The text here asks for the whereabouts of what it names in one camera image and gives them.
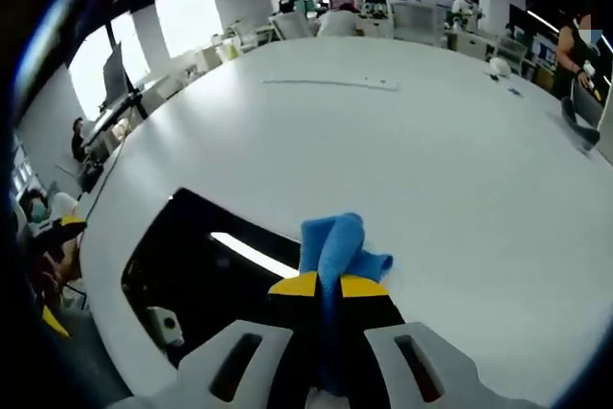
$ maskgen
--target desk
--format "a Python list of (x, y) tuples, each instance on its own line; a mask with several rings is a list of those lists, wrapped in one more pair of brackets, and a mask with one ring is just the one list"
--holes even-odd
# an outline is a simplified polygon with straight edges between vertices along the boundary
[(266, 35), (266, 43), (270, 43), (275, 36), (275, 28), (272, 24), (266, 24), (264, 26), (260, 26), (255, 31), (256, 35), (265, 34)]
[(496, 48), (496, 40), (492, 39), (492, 38), (488, 38), (488, 37), (483, 37), (482, 35), (478, 35), (478, 34), (469, 34), (469, 33), (456, 33), (455, 31), (452, 30), (446, 30), (445, 35), (447, 35), (449, 37), (450, 43), (449, 43), (449, 49), (450, 50), (455, 50), (455, 44), (454, 44), (454, 39), (458, 34), (463, 34), (467, 37), (469, 37), (471, 40), (475, 40), (477, 42), (481, 42), (491, 48)]
[(390, 19), (360, 19), (367, 37), (394, 38), (394, 24)]
[(536, 66), (535, 73), (534, 83), (548, 93), (551, 93), (554, 88), (554, 71), (538, 65)]
[[(488, 71), (417, 43), (287, 40), (151, 114), (126, 139), (81, 246), (96, 324), (130, 390), (150, 395), (176, 375), (121, 277), (185, 187), (293, 239), (304, 219), (360, 213), (370, 247), (396, 257), (385, 283), (404, 319), (468, 354), (493, 391), (550, 404), (611, 317), (613, 168), (574, 148), (554, 97)], [(330, 76), (397, 90), (262, 83)]]
[(148, 117), (147, 112), (141, 105), (142, 95), (140, 93), (131, 93), (125, 95), (124, 98), (117, 102), (114, 102), (108, 109), (106, 109), (98, 120), (95, 122), (94, 127), (87, 134), (87, 137), (83, 140), (84, 146), (91, 146), (91, 144), (98, 138), (98, 136), (116, 124), (119, 119), (124, 115), (130, 107), (134, 106), (138, 110), (140, 116), (145, 120)]

